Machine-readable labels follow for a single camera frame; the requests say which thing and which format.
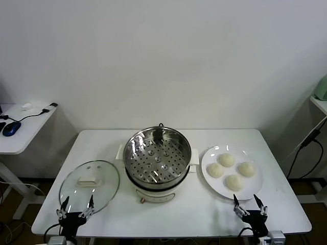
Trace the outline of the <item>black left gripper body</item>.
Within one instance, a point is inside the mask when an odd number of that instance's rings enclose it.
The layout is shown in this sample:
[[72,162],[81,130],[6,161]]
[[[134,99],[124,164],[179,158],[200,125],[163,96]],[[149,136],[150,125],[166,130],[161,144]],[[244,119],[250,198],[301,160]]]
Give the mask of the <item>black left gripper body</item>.
[[86,217],[81,212],[67,213],[66,218],[60,220],[60,226],[62,227],[61,235],[66,240],[74,240],[78,228],[86,223]]

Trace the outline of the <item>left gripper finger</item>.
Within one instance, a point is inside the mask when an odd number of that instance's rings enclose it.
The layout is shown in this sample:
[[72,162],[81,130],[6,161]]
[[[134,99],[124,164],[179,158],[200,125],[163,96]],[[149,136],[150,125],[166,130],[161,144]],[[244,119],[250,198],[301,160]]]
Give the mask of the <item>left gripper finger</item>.
[[69,197],[67,197],[65,199],[65,201],[61,204],[60,209],[56,210],[57,216],[58,216],[59,219],[65,219],[66,218],[66,214],[67,214],[66,207],[68,205],[68,202],[69,202]]
[[93,215],[93,213],[94,213],[94,200],[93,200],[93,195],[91,195],[86,209],[84,209],[79,214],[79,217],[81,217],[81,218],[90,218]]

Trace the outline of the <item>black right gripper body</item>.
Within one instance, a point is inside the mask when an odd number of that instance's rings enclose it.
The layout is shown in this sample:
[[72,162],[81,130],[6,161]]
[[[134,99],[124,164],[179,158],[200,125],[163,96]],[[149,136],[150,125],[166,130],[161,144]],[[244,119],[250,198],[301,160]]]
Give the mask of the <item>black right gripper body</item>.
[[250,225],[254,237],[264,237],[268,235],[268,229],[265,222],[268,215],[261,213],[259,210],[248,210],[241,220]]

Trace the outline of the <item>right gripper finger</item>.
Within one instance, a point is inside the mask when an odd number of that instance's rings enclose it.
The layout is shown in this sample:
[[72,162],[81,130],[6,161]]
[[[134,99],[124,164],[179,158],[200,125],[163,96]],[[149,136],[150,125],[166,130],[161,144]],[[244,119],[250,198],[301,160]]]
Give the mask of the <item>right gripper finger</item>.
[[234,201],[234,208],[233,208],[233,210],[234,210],[235,214],[239,218],[243,218],[243,217],[249,215],[249,212],[240,206],[240,203],[239,203],[237,197],[235,196],[235,194],[233,194],[233,201]]
[[268,207],[263,204],[263,202],[257,195],[254,194],[253,196],[257,206],[259,207],[259,210],[256,210],[255,214],[259,216],[268,216]]

